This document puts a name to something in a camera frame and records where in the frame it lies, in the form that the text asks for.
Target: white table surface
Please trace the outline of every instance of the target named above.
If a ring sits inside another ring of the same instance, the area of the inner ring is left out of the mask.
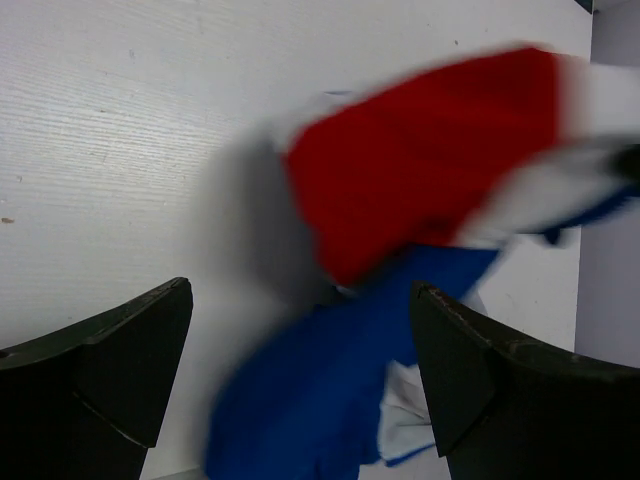
[[[590,35],[573,0],[1,1],[0,348],[189,277],[192,327],[144,478],[195,467],[221,380],[318,285],[248,129],[506,41],[587,57]],[[578,257],[578,239],[523,241],[481,288],[489,313],[571,348]]]

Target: red cloth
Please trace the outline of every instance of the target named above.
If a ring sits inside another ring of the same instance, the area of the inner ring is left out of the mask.
[[[350,285],[451,244],[492,188],[558,141],[558,61],[525,48],[427,71],[308,127],[285,163],[321,265]]]

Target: fabric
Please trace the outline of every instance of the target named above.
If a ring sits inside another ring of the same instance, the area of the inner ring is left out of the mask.
[[[621,99],[640,102],[637,71],[524,48],[325,95],[274,137],[318,261],[350,286],[408,244],[500,249],[618,197],[607,162],[640,143]]]
[[[497,255],[416,246],[357,298],[316,308],[271,339],[216,403],[209,478],[357,478],[359,465],[380,459],[387,366],[417,363],[409,324],[413,281],[463,298]]]
[[[555,145],[557,68],[532,48],[475,58],[299,132],[285,163],[336,282],[357,283],[407,243],[452,244],[508,172]]]
[[[391,362],[380,411],[378,450],[385,462],[393,463],[435,445],[417,365]]]

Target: white wall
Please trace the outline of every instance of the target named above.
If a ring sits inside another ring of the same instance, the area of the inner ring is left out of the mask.
[[[592,61],[640,67],[640,1],[594,17]],[[583,229],[576,351],[640,367],[640,207]]]
[[[594,9],[603,12],[628,1],[629,0],[595,0],[593,3]]]

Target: blue fabric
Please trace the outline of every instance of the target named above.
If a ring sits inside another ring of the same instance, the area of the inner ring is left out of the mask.
[[[393,460],[389,460],[389,461],[387,461],[387,462],[386,462],[386,465],[387,465],[387,467],[395,467],[395,466],[398,466],[398,465],[400,465],[401,463],[406,462],[406,461],[407,461],[407,460],[409,460],[410,458],[415,457],[415,456],[416,456],[416,455],[418,455],[419,453],[426,452],[427,450],[430,450],[430,449],[432,449],[432,448],[434,448],[434,447],[435,447],[435,444],[434,444],[434,445],[427,445],[426,447],[421,448],[421,449],[419,449],[419,450],[416,450],[415,452],[411,452],[410,454],[405,455],[404,457],[401,457],[401,458],[394,458]]]
[[[222,392],[211,480],[356,480],[379,459],[386,368],[415,364],[414,280],[462,298],[498,252],[415,246],[356,299],[316,308],[259,350]]]

